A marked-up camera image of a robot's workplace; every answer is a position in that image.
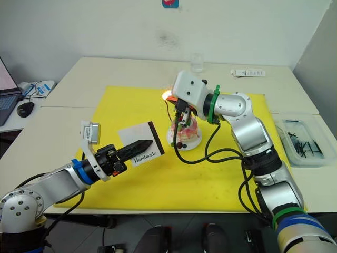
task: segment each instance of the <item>orange light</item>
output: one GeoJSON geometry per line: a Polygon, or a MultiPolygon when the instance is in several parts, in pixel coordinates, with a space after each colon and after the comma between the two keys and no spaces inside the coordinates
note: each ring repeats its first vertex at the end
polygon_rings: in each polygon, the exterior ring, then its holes
{"type": "Polygon", "coordinates": [[[169,96],[172,96],[172,91],[171,90],[167,90],[163,93],[162,98],[163,100],[166,100],[169,96]]]}

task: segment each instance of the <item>robotic arm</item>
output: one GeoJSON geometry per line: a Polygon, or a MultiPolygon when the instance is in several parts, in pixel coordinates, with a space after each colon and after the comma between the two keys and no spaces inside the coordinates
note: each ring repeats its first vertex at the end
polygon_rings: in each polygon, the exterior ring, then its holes
{"type": "Polygon", "coordinates": [[[186,71],[178,74],[172,88],[172,95],[178,98],[177,116],[191,106],[210,124],[219,119],[230,124],[245,166],[253,173],[261,211],[276,229],[281,252],[337,252],[327,231],[303,210],[302,194],[262,121],[254,116],[250,98],[238,92],[220,94],[219,86],[211,91],[205,84],[186,71]]]}
{"type": "Polygon", "coordinates": [[[83,121],[81,136],[87,159],[74,159],[36,183],[18,187],[1,198],[1,252],[42,252],[47,236],[43,212],[48,207],[75,197],[100,179],[107,181],[124,172],[124,162],[146,151],[153,142],[139,140],[119,150],[110,144],[94,153],[91,144],[99,144],[100,125],[83,121]]]}

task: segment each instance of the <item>white table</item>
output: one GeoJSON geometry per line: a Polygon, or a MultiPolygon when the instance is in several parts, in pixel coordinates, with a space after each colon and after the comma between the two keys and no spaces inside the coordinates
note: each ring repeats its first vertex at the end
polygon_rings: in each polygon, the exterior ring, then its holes
{"type": "MultiPolygon", "coordinates": [[[[45,103],[0,160],[0,194],[13,189],[21,181],[41,172],[54,170],[70,161],[79,147],[80,120],[89,120],[105,87],[167,87],[188,63],[122,59],[82,58],[62,79],[45,103]]],[[[222,91],[264,93],[270,110],[279,112],[318,111],[287,67],[206,64],[199,75],[210,87],[221,84],[222,91]],[[230,69],[263,68],[267,77],[241,78],[230,76],[230,69]],[[284,103],[284,96],[292,104],[284,103]]],[[[314,116],[324,134],[337,141],[319,115],[314,116]]],[[[309,212],[337,211],[334,199],[337,187],[337,164],[321,168],[292,168],[309,212]]],[[[51,207],[47,212],[61,213],[51,207]]],[[[74,213],[144,213],[123,210],[76,209],[74,213]]]]}
{"type": "Polygon", "coordinates": [[[17,131],[22,130],[25,128],[25,126],[28,124],[28,122],[35,117],[37,114],[38,109],[41,107],[41,105],[44,102],[44,98],[36,98],[31,99],[31,102],[34,103],[33,110],[31,114],[28,117],[21,118],[17,112],[16,109],[18,106],[22,105],[23,103],[28,102],[28,100],[23,100],[17,103],[15,109],[12,111],[8,119],[6,120],[5,124],[3,126],[0,126],[0,133],[4,132],[11,132],[11,131],[17,131]]]}
{"type": "MultiPolygon", "coordinates": [[[[81,58],[48,96],[44,106],[97,107],[107,86],[171,88],[188,62],[145,61],[109,58],[81,58]]],[[[220,85],[221,91],[262,93],[271,112],[318,114],[304,89],[288,67],[249,66],[206,63],[196,74],[208,80],[208,87],[220,85]],[[266,77],[230,75],[231,69],[264,69],[266,77]]]]}

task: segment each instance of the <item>transparent plastic box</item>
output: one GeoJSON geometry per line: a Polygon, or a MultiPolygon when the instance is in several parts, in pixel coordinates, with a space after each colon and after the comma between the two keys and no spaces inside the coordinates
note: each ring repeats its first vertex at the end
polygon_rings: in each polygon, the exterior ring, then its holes
{"type": "Polygon", "coordinates": [[[274,114],[273,119],[292,166],[320,167],[337,159],[331,141],[310,114],[274,114]]]}

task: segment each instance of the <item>computer mouse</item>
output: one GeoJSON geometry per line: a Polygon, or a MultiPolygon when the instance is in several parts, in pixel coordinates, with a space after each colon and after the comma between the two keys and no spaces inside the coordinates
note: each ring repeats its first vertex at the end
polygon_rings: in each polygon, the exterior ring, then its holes
{"type": "Polygon", "coordinates": [[[30,115],[34,107],[33,102],[24,103],[16,108],[17,115],[22,118],[25,118],[30,115]]]}

